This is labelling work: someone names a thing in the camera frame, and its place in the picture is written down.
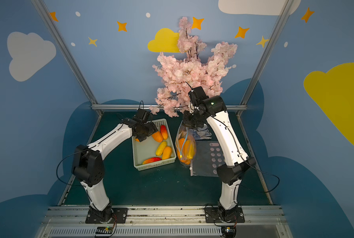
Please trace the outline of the clear blue-zip bag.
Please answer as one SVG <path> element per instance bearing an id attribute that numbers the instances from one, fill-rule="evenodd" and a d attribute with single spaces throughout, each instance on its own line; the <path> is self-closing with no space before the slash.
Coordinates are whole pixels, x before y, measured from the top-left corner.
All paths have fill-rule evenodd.
<path id="1" fill-rule="evenodd" d="M 196 141 L 193 137 L 193 130 L 180 124 L 176 137 L 177 159 L 185 167 L 190 167 L 196 156 Z"/>

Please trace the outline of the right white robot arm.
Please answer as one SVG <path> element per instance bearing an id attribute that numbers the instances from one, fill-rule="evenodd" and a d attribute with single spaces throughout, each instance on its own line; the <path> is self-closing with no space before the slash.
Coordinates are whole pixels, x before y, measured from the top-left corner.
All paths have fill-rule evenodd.
<path id="1" fill-rule="evenodd" d="M 256 164 L 256 161 L 254 158 L 249 158 L 237 139 L 229 120 L 227 107 L 220 96 L 210 98 L 201 86 L 192 88 L 188 96 L 193 108 L 190 112 L 183 113 L 182 125 L 197 129 L 208 124 L 224 156 L 225 164 L 217 168 L 217 174 L 222 182 L 222 191 L 218 202 L 217 218 L 213 218 L 213 221 L 234 223 L 242 214 L 237 202 L 242 177 Z"/>

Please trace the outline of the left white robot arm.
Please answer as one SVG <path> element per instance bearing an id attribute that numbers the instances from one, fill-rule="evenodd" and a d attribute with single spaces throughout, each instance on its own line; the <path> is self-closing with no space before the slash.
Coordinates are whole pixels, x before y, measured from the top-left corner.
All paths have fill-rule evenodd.
<path id="1" fill-rule="evenodd" d="M 124 118 L 109 133 L 88 144 L 79 145 L 74 152 L 72 174 L 86 191 L 90 205 L 85 223 L 109 224 L 114 218 L 111 202 L 106 194 L 103 179 L 104 159 L 125 140 L 135 137 L 144 141 L 158 131 L 149 122 L 150 112 L 138 109 L 133 118 Z"/>

